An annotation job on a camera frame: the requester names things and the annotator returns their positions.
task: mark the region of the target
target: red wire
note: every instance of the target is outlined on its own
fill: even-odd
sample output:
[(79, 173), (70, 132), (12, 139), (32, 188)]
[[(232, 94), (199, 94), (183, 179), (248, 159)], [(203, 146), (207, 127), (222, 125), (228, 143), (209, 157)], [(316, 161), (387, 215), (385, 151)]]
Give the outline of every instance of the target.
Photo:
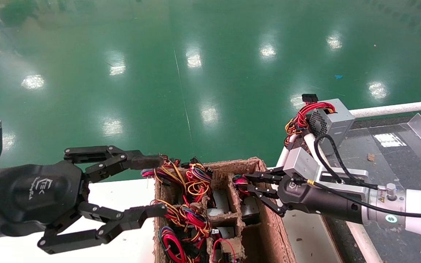
[(232, 244), (227, 240), (227, 239), (223, 239), (223, 238), (219, 238), (214, 242), (214, 246), (212, 247), (212, 263), (214, 262), (214, 258), (215, 258), (215, 245), (217, 244), (217, 242), (219, 241), (225, 241), (228, 243), (228, 245), (230, 246), (230, 248), (232, 249), (232, 253), (234, 254), (234, 261), (236, 261), (237, 257), (235, 255), (235, 250), (234, 247), (232, 247)]

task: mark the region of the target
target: black connector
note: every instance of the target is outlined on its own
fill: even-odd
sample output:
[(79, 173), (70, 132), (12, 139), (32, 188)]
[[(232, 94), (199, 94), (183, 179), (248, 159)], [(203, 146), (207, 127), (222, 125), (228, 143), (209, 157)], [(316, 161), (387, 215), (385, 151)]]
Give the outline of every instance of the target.
[(318, 102), (318, 96), (316, 96), (316, 94), (302, 94), (301, 100), (304, 103), (317, 103)]

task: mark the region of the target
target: green floor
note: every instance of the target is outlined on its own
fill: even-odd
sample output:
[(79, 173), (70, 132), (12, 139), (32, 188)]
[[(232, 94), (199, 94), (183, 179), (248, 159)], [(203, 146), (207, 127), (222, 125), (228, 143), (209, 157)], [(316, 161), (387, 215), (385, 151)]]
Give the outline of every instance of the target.
[(0, 167), (90, 145), (274, 165), (302, 93), (420, 101), (421, 0), (0, 0)]

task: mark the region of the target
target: cardboard divider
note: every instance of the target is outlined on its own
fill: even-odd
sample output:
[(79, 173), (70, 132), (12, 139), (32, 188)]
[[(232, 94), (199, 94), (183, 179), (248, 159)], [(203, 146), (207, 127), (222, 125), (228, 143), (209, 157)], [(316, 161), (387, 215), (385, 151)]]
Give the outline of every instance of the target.
[[(227, 239), (242, 262), (271, 262), (271, 263), (295, 263), (295, 256), (291, 249), (287, 234), (285, 232), (282, 219), (272, 213), (259, 200), (260, 223), (245, 226), (241, 219), (241, 199), (235, 189), (232, 178), (234, 175), (252, 173), (254, 171), (265, 171), (266, 165), (256, 157), (248, 160), (223, 161), (218, 163), (204, 164), (206, 168), (214, 171), (211, 188), (213, 190), (225, 190), (227, 192), (230, 213), (219, 214), (209, 217), (211, 225), (214, 227), (235, 227), (235, 238)], [(184, 176), (185, 169), (179, 168)], [(160, 183), (155, 183), (155, 198), (177, 205), (181, 191), (177, 187), (167, 187)], [(199, 203), (192, 203), (191, 206), (201, 213), (207, 215), (207, 198), (203, 198)], [(160, 228), (168, 223), (164, 218), (155, 218), (154, 230), (158, 233)], [(214, 239), (208, 238), (206, 241), (209, 262), (212, 263), (212, 247)], [(230, 246), (222, 241), (222, 250), (225, 253), (232, 253)], [(160, 244), (157, 235), (154, 236), (155, 263), (168, 262), (167, 257)]]

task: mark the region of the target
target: white pipe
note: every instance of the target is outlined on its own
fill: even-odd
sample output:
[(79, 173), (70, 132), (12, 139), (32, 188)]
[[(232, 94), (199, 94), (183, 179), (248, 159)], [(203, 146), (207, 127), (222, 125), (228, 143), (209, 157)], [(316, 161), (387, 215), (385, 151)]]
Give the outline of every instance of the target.
[[(319, 161), (319, 158), (316, 156), (316, 153), (314, 151), (314, 135), (310, 133), (308, 135), (305, 135), (303, 139), (305, 139), (306, 145), (311, 151), (311, 155), (313, 156), (313, 158), (319, 163), (319, 165), (323, 166), (323, 164)], [(329, 162), (327, 161), (326, 156), (322, 152), (321, 148), (319, 148), (319, 153), (324, 159), (324, 161), (326, 161), (326, 163), (329, 165)], [(352, 233), (352, 236), (354, 237), (355, 242), (357, 243), (358, 248), (361, 251), (361, 254), (365, 258), (365, 261), (367, 263), (383, 263), (383, 260), (381, 260), (381, 256), (379, 256), (378, 251), (373, 245), (373, 242), (371, 242), (369, 235), (366, 233), (365, 227), (363, 225), (347, 221), (346, 224), (350, 232)]]
[(396, 113), (405, 113), (421, 110), (421, 102), (419, 103), (406, 103), (390, 106), (381, 106), (374, 108), (360, 108), (358, 110), (349, 110), (355, 118), (373, 117), (381, 115), (389, 115)]

